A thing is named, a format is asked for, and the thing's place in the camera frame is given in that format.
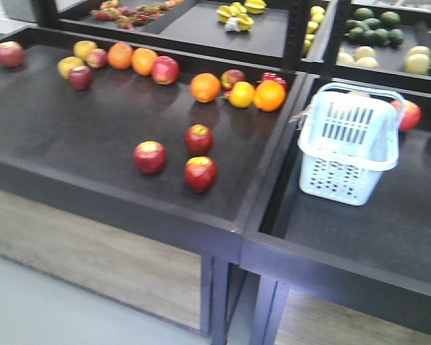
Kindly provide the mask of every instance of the mandarin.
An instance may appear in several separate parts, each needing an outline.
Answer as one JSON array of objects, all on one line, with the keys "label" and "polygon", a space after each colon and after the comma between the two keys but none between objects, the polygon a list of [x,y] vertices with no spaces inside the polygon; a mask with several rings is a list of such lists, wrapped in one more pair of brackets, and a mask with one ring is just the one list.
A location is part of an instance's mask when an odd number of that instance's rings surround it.
[{"label": "mandarin", "polygon": [[148,48],[137,48],[132,55],[132,68],[136,73],[149,76],[152,73],[153,62],[158,54]]},{"label": "mandarin", "polygon": [[117,70],[126,70],[131,67],[132,47],[124,42],[115,43],[107,53],[107,61]]},{"label": "mandarin", "polygon": [[278,109],[286,99],[286,91],[274,80],[262,81],[254,94],[254,105],[263,111]]},{"label": "mandarin", "polygon": [[190,92],[201,103],[216,99],[221,89],[221,81],[212,73],[198,74],[190,82]]}]

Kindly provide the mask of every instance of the produce display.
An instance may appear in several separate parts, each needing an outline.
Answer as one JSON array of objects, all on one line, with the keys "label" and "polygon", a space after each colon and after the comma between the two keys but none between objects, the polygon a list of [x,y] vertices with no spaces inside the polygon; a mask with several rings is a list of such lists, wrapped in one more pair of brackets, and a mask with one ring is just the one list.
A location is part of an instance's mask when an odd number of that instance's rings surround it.
[{"label": "produce display", "polygon": [[246,31],[254,24],[248,13],[261,14],[266,7],[267,3],[263,0],[246,0],[244,5],[237,1],[231,5],[221,5],[217,9],[218,21],[225,24],[227,32]]},{"label": "produce display", "polygon": [[376,18],[374,12],[360,7],[353,18],[346,21],[346,39],[355,45],[397,47],[404,42],[404,33],[397,26],[401,17],[394,11],[386,11]]},{"label": "produce display", "polygon": [[310,20],[307,23],[307,34],[305,35],[305,41],[303,42],[303,55],[308,54],[315,35],[319,29],[320,24],[323,22],[325,16],[325,9],[321,6],[312,6],[310,9]]},{"label": "produce display", "polygon": [[0,43],[0,63],[8,68],[21,65],[24,62],[24,49],[15,41]]},{"label": "produce display", "polygon": [[154,22],[183,0],[168,0],[154,5],[139,5],[135,9],[120,6],[119,0],[105,1],[91,16],[100,22],[116,22],[120,29],[133,29]]}]

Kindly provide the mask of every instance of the white plastic basket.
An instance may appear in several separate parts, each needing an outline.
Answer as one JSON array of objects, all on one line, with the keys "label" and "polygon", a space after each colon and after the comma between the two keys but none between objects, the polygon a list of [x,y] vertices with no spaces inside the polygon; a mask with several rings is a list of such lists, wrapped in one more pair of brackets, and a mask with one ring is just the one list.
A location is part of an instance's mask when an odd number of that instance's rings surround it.
[{"label": "white plastic basket", "polygon": [[[358,91],[401,102],[330,91]],[[385,170],[397,165],[404,99],[393,91],[329,83],[313,97],[298,141],[303,151],[300,189],[322,198],[363,205]]]}]

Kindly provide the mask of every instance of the red apple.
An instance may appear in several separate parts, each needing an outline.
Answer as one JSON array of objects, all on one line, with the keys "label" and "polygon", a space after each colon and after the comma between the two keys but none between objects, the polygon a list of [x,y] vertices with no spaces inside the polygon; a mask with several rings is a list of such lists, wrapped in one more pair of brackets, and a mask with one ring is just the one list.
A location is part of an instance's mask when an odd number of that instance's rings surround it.
[{"label": "red apple", "polygon": [[154,141],[141,142],[134,150],[134,161],[145,175],[154,175],[164,169],[167,155],[163,144]]},{"label": "red apple", "polygon": [[[399,125],[400,132],[407,132],[414,129],[422,118],[422,110],[417,104],[408,100],[405,100],[404,102],[405,110],[401,124]],[[399,101],[391,101],[391,105],[396,109],[401,108],[401,103]]]},{"label": "red apple", "polygon": [[93,73],[88,66],[76,66],[69,70],[68,80],[75,90],[86,90],[93,82]]},{"label": "red apple", "polygon": [[107,52],[102,48],[92,50],[86,58],[86,63],[91,68],[102,68],[107,65]]},{"label": "red apple", "polygon": [[180,66],[169,56],[159,56],[152,65],[152,78],[157,84],[169,85],[174,83],[180,74]]},{"label": "red apple", "polygon": [[206,192],[216,178],[217,165],[209,157],[192,157],[185,164],[185,180],[190,189],[197,194]]},{"label": "red apple", "polygon": [[226,70],[222,73],[221,82],[226,90],[231,90],[239,81],[246,81],[246,75],[242,70]]},{"label": "red apple", "polygon": [[203,156],[213,146],[213,133],[202,124],[194,124],[185,132],[185,144],[192,155]]},{"label": "red apple", "polygon": [[16,67],[24,62],[24,49],[15,41],[0,43],[0,63],[5,67]]}]

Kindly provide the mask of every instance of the display shelf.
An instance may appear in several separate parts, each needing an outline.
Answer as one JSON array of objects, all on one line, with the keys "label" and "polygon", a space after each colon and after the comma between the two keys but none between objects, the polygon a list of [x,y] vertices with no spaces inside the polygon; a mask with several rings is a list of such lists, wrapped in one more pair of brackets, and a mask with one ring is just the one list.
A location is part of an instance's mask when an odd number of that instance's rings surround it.
[{"label": "display shelf", "polygon": [[[302,85],[292,115],[298,115],[325,83],[311,75]],[[299,189],[300,121],[290,124],[274,158],[282,172],[278,179],[265,180],[267,195],[269,186],[275,189],[265,216],[251,219],[255,224],[256,218],[263,218],[260,230],[248,225],[245,231],[241,267],[276,286],[271,287],[273,296],[275,289],[283,290],[278,294],[286,298],[291,287],[431,335],[431,95],[398,92],[422,108],[423,118],[416,129],[400,135],[399,164],[383,173],[364,206],[326,200]],[[259,209],[265,199],[257,199]],[[282,309],[274,306],[281,301],[272,299],[268,308],[274,315],[269,317],[279,322]],[[259,315],[265,312],[258,310]],[[273,321],[266,325],[267,338],[276,334],[275,326]]]},{"label": "display shelf", "polygon": [[[89,90],[74,91],[56,66],[81,39],[113,44],[36,28],[1,38],[27,49],[23,66],[0,66],[0,188],[236,262],[251,201],[294,95],[269,113],[237,109],[221,98],[198,103],[189,92],[197,73],[220,75],[236,66],[254,82],[275,69],[166,50],[157,52],[173,56],[182,70],[175,84],[160,86],[132,69],[106,67],[93,71]],[[282,75],[289,84],[296,77]],[[189,158],[183,134],[195,123],[213,130],[209,155],[219,169],[215,185],[202,195],[191,192],[183,177]],[[167,147],[168,162],[161,175],[147,177],[134,167],[132,154],[151,139]]]},{"label": "display shelf", "polygon": [[[298,46],[300,41],[300,47],[302,46],[308,21],[303,14],[308,14],[311,6],[322,6],[325,9],[334,6],[333,2],[323,0],[298,1],[296,4],[269,1],[263,14],[251,15],[254,25],[249,31],[227,33],[223,24],[217,20],[216,10],[222,4],[230,4],[229,2],[185,0],[159,20],[133,30],[118,29],[111,22],[93,21],[90,10],[100,3],[101,1],[81,1],[61,12],[61,27],[66,31],[87,35],[286,69],[291,69],[288,67],[300,60],[301,70],[305,70],[312,62],[309,58],[301,59],[294,44],[295,42]],[[326,38],[325,30],[320,30],[316,41],[322,42]],[[320,50],[322,47],[323,44],[320,43],[314,49]]]},{"label": "display shelf", "polygon": [[[329,61],[327,61],[327,66],[333,69],[331,74],[336,78],[431,93],[431,69],[428,75],[416,75],[404,71],[404,56],[410,48],[417,45],[424,45],[431,49],[431,37],[428,34],[428,29],[431,27],[431,13],[355,4],[351,5],[349,12],[352,14],[360,7],[370,8],[373,10],[375,17],[379,17],[379,15],[385,11],[395,11],[398,13],[401,17],[399,28],[404,32],[405,36],[404,43],[398,47],[378,47],[374,45],[376,59],[379,61],[378,68],[368,68],[352,63],[336,63],[336,54],[338,50],[333,49],[335,54],[326,57],[329,59]],[[346,39],[343,38],[342,32],[334,32],[328,42],[328,49],[335,45],[337,47],[342,47],[351,55],[353,55],[357,47],[361,46],[347,42]]]}]

